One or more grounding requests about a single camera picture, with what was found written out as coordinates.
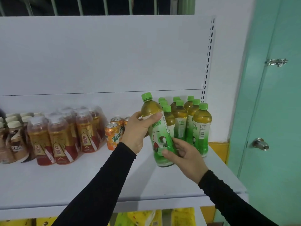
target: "door knob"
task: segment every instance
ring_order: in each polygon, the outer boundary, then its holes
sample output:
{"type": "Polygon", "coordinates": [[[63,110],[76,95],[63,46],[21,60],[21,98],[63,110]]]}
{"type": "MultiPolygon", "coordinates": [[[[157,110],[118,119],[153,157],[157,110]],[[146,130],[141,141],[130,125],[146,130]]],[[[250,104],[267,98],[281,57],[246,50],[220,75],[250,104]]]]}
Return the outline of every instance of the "door knob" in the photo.
{"type": "Polygon", "coordinates": [[[263,138],[257,138],[255,140],[253,140],[252,146],[259,148],[260,150],[263,150],[263,151],[266,151],[270,148],[269,145],[266,142],[264,142],[263,138]]]}

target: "green bottle cap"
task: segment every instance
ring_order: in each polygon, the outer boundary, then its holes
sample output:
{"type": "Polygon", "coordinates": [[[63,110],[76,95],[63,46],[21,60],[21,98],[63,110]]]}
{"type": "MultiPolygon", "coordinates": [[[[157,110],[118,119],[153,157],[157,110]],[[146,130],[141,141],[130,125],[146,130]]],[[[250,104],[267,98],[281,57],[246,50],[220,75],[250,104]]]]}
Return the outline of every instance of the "green bottle cap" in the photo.
{"type": "Polygon", "coordinates": [[[165,105],[168,105],[168,101],[167,100],[162,100],[160,101],[160,105],[163,107],[165,105]]]}
{"type": "Polygon", "coordinates": [[[193,99],[192,104],[193,105],[199,105],[201,103],[200,99],[193,99]]]}
{"type": "Polygon", "coordinates": [[[208,109],[208,104],[207,103],[200,103],[200,107],[201,110],[207,110],[208,109]]]}
{"type": "Polygon", "coordinates": [[[160,103],[160,101],[163,101],[163,100],[165,100],[165,98],[159,98],[158,102],[160,103]]]}
{"type": "Polygon", "coordinates": [[[183,106],[184,102],[182,100],[177,100],[177,102],[175,103],[176,106],[183,106]]]}
{"type": "Polygon", "coordinates": [[[173,97],[173,102],[177,102],[177,100],[181,100],[180,97],[173,97]]]}
{"type": "Polygon", "coordinates": [[[189,101],[189,102],[192,102],[193,99],[194,99],[194,96],[188,96],[188,97],[187,97],[187,101],[189,101]]]}
{"type": "Polygon", "coordinates": [[[147,92],[147,93],[142,94],[141,97],[142,97],[142,100],[143,100],[143,101],[145,101],[145,100],[147,100],[147,99],[152,99],[152,98],[153,98],[153,96],[151,95],[150,92],[147,92]]]}
{"type": "Polygon", "coordinates": [[[163,106],[163,112],[170,113],[171,112],[171,106],[170,105],[163,106]]]}

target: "hand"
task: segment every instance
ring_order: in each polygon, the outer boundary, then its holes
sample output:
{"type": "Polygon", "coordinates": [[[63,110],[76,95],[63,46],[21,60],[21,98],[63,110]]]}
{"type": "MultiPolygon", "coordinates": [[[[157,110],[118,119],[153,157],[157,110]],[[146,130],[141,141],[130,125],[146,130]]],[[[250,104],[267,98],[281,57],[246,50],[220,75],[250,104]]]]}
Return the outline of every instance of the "hand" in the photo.
{"type": "Polygon", "coordinates": [[[141,112],[134,113],[126,125],[121,142],[127,145],[135,154],[138,154],[143,147],[143,138],[147,135],[148,128],[162,117],[158,112],[145,120],[139,120],[141,112]]]}
{"type": "Polygon", "coordinates": [[[191,146],[184,140],[179,140],[177,138],[173,138],[172,140],[182,158],[166,149],[162,151],[162,155],[176,164],[187,178],[198,184],[204,174],[208,171],[208,167],[201,154],[194,146],[191,146]]]}

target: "shelf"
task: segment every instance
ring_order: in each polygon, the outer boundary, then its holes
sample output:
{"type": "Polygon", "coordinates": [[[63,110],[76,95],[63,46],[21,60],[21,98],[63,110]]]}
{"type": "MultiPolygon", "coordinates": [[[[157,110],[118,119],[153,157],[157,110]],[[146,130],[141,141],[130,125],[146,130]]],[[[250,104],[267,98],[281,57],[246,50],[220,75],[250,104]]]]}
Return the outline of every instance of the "shelf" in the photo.
{"type": "MultiPolygon", "coordinates": [[[[69,165],[36,161],[0,165],[0,220],[58,216],[92,180],[112,152],[104,145],[69,165]]],[[[247,201],[246,188],[210,148],[205,162],[247,201]]],[[[176,166],[156,166],[149,138],[137,155],[114,212],[213,205],[203,190],[176,166]]]]}

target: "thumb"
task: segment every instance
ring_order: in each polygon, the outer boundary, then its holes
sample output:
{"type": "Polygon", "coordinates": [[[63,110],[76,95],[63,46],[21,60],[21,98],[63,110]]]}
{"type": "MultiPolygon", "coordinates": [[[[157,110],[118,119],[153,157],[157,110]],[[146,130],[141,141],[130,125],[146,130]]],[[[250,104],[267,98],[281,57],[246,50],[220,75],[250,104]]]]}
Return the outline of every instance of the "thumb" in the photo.
{"type": "Polygon", "coordinates": [[[179,156],[177,156],[175,153],[164,149],[162,151],[162,155],[164,156],[164,158],[168,159],[169,161],[173,162],[174,164],[176,164],[177,166],[179,166],[182,162],[183,162],[183,158],[180,158],[179,156]]]}
{"type": "Polygon", "coordinates": [[[153,115],[151,115],[149,118],[143,120],[143,126],[145,128],[148,128],[149,126],[151,126],[152,124],[156,123],[158,120],[160,120],[162,117],[162,113],[158,112],[155,113],[153,115]]]}

